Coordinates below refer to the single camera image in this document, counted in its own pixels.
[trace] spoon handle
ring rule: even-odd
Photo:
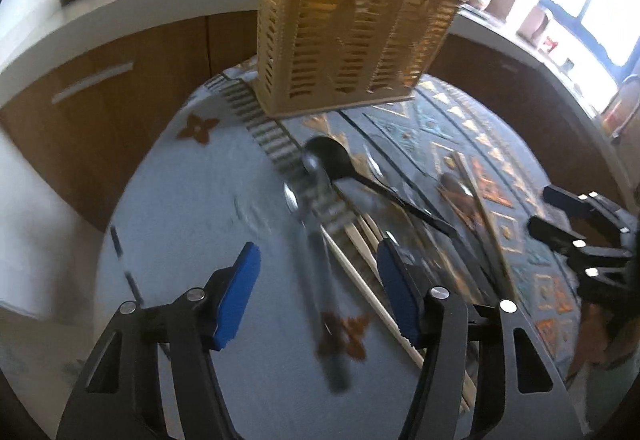
[[[428,225],[431,225],[434,229],[439,230],[443,234],[451,238],[454,238],[458,235],[458,231],[454,227],[452,227],[449,223],[447,223],[446,221],[443,221],[442,219],[434,217],[433,214],[428,213],[427,211],[424,211],[422,209],[419,209],[414,204],[403,200],[398,195],[396,195],[391,189],[386,188],[384,185],[381,185],[378,182],[375,182],[367,178],[366,176],[359,174],[358,172],[353,174],[352,178],[357,182],[360,182],[362,185],[365,185],[365,187],[369,187],[372,191],[375,191],[379,195],[385,197],[387,200],[392,201],[399,207],[402,207],[408,213],[411,213],[415,217],[420,218],[425,223],[427,223]]]

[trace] round table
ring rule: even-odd
[[[362,338],[366,358],[345,356],[350,386],[335,393],[318,357],[311,325],[318,312],[312,301],[316,287],[309,283],[304,233],[287,209],[283,183],[295,183],[287,175],[296,174],[292,165],[300,161],[304,142],[325,134],[343,143],[364,173],[366,153],[372,152],[368,138],[381,143],[473,248],[468,226],[437,189],[440,174],[455,173],[450,153],[462,152],[498,229],[520,301],[558,370],[566,374],[579,324],[574,280],[558,257],[527,235],[524,224],[533,214],[567,222],[540,200],[548,179],[503,121],[464,92],[427,75],[414,101],[273,121],[257,107],[250,89],[254,65],[250,61],[226,70],[198,88],[127,185],[100,253],[96,338],[118,306],[132,299],[125,272],[145,307],[162,305],[203,285],[214,270],[232,265],[244,243],[252,241],[260,248],[260,276],[235,340],[212,353],[238,432],[248,440],[396,438],[419,369],[335,262],[330,275],[340,315],[370,319]],[[384,161],[379,155],[374,159]],[[383,164],[383,169],[389,171],[390,187],[411,197],[402,178],[392,177],[393,168]],[[353,181],[342,181],[339,188],[332,203],[317,208],[319,219],[384,301],[382,287],[344,227],[367,213],[415,252],[407,223]],[[458,269],[473,294],[472,280],[447,240],[436,236],[434,244],[440,264],[428,259],[425,266]],[[412,257],[423,259],[419,253]],[[179,437],[170,365],[164,356],[159,359],[168,432]]]

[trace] kitchen counter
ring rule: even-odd
[[[257,5],[258,0],[76,0],[65,7],[40,6],[22,22],[24,26],[16,26],[0,40],[0,107],[50,70],[107,42],[184,19],[255,10]],[[488,23],[466,10],[455,17],[449,34],[483,44],[538,70],[588,128],[618,183],[626,185],[623,168],[600,131],[598,114],[554,63],[504,26]],[[632,207],[630,188],[621,190]]]

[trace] metal bolt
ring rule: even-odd
[[[120,313],[123,315],[129,315],[136,311],[136,304],[133,301],[124,301],[120,305]]]
[[[201,301],[204,299],[204,290],[202,288],[192,288],[187,292],[189,301]]]
[[[444,288],[444,286],[434,286],[429,293],[431,294],[431,297],[436,299],[446,299],[449,297],[449,290]]]
[[[500,301],[500,308],[503,312],[507,312],[508,314],[513,314],[518,309],[516,303],[513,301],[509,301],[508,299],[503,299]]]

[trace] yellow basket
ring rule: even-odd
[[[260,0],[260,105],[270,116],[396,102],[464,0]]]

